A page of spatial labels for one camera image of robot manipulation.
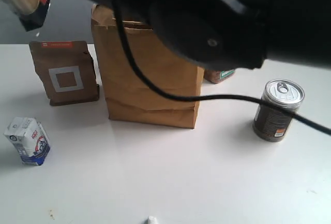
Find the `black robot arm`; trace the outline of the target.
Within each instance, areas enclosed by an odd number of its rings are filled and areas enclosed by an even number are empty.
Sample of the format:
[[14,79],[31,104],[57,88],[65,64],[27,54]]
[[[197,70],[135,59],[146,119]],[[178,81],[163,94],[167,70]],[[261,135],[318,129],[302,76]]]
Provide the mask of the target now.
[[212,70],[266,59],[330,67],[330,0],[90,0],[141,21],[171,51]]

